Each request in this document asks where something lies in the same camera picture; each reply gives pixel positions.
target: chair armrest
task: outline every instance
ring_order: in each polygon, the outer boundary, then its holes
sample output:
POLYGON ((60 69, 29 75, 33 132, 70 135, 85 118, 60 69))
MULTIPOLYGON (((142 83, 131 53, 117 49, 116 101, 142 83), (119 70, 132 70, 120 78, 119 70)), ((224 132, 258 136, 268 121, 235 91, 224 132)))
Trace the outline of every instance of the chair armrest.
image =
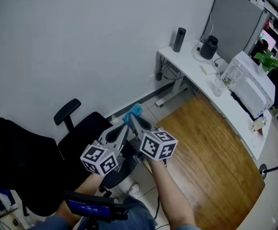
POLYGON ((77 99, 73 99, 67 104, 65 104, 54 116, 54 122, 56 125, 60 125, 63 121, 66 122, 66 125, 71 123, 70 115, 81 105, 81 102, 77 99))

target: blue display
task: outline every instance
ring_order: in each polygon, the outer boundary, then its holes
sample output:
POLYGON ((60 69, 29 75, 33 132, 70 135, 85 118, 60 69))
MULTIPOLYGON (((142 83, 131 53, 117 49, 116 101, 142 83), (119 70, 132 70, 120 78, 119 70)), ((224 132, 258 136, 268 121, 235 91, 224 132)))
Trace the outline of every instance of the blue display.
POLYGON ((110 217, 110 208, 106 206, 90 205, 82 202, 68 200, 71 211, 79 212, 84 215, 93 215, 98 217, 110 217))

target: human arm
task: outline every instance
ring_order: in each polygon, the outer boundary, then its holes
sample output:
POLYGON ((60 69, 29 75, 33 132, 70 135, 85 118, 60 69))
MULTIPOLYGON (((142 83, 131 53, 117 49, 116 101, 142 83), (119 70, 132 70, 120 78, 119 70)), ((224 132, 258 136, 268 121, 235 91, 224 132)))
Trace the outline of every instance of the human arm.
POLYGON ((157 185, 162 209, 169 221, 170 228, 176 229, 186 225, 195 226, 193 210, 187 198, 167 171, 163 161, 148 160, 148 162, 157 185))
MULTIPOLYGON (((75 190, 77 193, 95 195, 99 186, 103 181, 103 177, 98 174, 92 173, 80 186, 75 190)), ((59 206, 55 216, 63 218, 68 225, 73 228, 81 219, 81 216, 71 213, 66 201, 64 200, 59 206)))

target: black thermos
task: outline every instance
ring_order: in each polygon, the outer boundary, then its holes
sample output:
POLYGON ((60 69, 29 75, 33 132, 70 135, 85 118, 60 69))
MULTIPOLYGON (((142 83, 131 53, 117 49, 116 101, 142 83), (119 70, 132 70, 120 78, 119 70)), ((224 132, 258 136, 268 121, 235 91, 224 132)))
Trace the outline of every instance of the black thermos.
POLYGON ((186 29, 179 27, 176 34, 173 51, 179 52, 181 50, 185 34, 186 34, 186 29))
POLYGON ((218 39, 214 36, 209 36, 203 43, 200 54, 205 59, 212 59, 218 49, 218 39))

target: white wall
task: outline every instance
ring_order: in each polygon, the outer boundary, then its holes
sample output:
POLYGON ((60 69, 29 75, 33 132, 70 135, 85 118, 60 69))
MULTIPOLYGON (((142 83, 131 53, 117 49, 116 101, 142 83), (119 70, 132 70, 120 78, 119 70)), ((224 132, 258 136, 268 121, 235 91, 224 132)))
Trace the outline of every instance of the white wall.
POLYGON ((213 0, 0 0, 0 116, 59 141, 69 100, 107 115, 145 96, 178 27, 199 38, 213 0))

